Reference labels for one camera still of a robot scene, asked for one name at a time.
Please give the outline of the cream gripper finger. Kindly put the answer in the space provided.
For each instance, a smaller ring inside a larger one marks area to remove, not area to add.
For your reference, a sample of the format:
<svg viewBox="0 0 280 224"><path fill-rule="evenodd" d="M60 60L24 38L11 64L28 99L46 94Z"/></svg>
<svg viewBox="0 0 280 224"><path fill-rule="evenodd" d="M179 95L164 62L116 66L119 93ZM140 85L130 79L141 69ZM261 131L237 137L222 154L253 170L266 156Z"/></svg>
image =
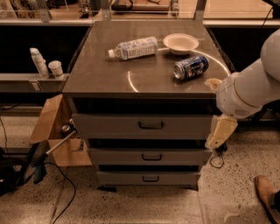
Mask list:
<svg viewBox="0 0 280 224"><path fill-rule="evenodd" d="M214 115L211 121L210 134L205 146L208 149L217 149L222 146L234 133L238 122L235 118L222 115Z"/></svg>
<svg viewBox="0 0 280 224"><path fill-rule="evenodd" d="M210 78L205 81L205 85L208 86L213 93L217 93L220 87L222 80L216 78Z"/></svg>

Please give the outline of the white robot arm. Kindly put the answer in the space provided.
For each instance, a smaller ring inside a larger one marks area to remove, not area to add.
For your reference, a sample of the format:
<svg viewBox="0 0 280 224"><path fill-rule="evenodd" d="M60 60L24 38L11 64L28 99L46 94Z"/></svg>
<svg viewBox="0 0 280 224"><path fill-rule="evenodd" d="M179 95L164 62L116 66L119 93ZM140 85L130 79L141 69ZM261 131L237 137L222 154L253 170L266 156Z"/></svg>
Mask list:
<svg viewBox="0 0 280 224"><path fill-rule="evenodd" d="M221 115L214 115L205 146L219 148L234 133L238 120L259 112L280 99L280 30L263 43L260 58L224 80L211 78L205 85L216 94Z"/></svg>

